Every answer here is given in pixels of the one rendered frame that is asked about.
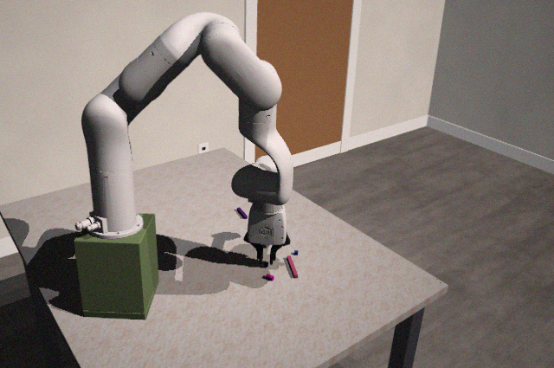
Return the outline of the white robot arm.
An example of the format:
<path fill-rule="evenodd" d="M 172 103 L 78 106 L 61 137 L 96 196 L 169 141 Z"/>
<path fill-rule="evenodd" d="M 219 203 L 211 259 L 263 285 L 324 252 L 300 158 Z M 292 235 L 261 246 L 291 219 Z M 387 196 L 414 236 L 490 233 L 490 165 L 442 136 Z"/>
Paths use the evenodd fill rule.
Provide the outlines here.
<path fill-rule="evenodd" d="M 85 106 L 81 126 L 93 211 L 87 220 L 75 224 L 77 230 L 87 229 L 102 239 L 120 239 L 143 228 L 143 218 L 136 214 L 128 126 L 199 55 L 238 97 L 240 133 L 267 154 L 236 172 L 232 191 L 264 213 L 281 210 L 289 200 L 293 158 L 276 130 L 280 78 L 270 63 L 246 45 L 232 21 L 199 12 L 173 23 Z"/>

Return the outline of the purple rod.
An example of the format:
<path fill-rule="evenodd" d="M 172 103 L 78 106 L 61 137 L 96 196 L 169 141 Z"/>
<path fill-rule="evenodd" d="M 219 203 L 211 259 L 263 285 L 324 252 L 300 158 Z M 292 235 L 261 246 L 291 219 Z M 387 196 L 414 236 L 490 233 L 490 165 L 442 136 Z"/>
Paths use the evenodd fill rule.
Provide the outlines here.
<path fill-rule="evenodd" d="M 237 208 L 237 211 L 241 214 L 241 216 L 244 219 L 248 219 L 248 216 L 244 213 L 244 211 L 241 208 Z"/>

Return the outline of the pink rod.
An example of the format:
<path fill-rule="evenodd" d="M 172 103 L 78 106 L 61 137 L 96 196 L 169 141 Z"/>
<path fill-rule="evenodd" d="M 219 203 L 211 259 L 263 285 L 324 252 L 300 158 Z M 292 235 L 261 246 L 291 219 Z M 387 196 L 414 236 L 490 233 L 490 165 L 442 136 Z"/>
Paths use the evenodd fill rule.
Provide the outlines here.
<path fill-rule="evenodd" d="M 296 269 L 295 269 L 295 266 L 294 266 L 294 264 L 293 264 L 293 260 L 292 260 L 292 258 L 291 258 L 290 255 L 287 256 L 287 261 L 288 261 L 288 264 L 289 264 L 290 269 L 291 269 L 291 271 L 292 271 L 293 278 L 294 278 L 294 279 L 298 278 L 297 271 L 296 271 Z"/>

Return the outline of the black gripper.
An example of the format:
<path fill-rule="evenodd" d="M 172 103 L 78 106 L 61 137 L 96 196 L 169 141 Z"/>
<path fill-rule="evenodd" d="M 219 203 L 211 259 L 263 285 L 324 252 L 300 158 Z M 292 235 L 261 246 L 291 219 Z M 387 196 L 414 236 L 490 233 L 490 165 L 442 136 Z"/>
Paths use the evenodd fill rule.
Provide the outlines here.
<path fill-rule="evenodd" d="M 263 259 L 262 244 L 272 245 L 270 264 L 273 265 L 277 250 L 290 244 L 285 206 L 282 205 L 282 209 L 274 213 L 264 213 L 256 210 L 252 205 L 248 216 L 248 231 L 243 240 L 256 248 L 257 259 L 260 258 L 259 264 L 262 264 Z"/>

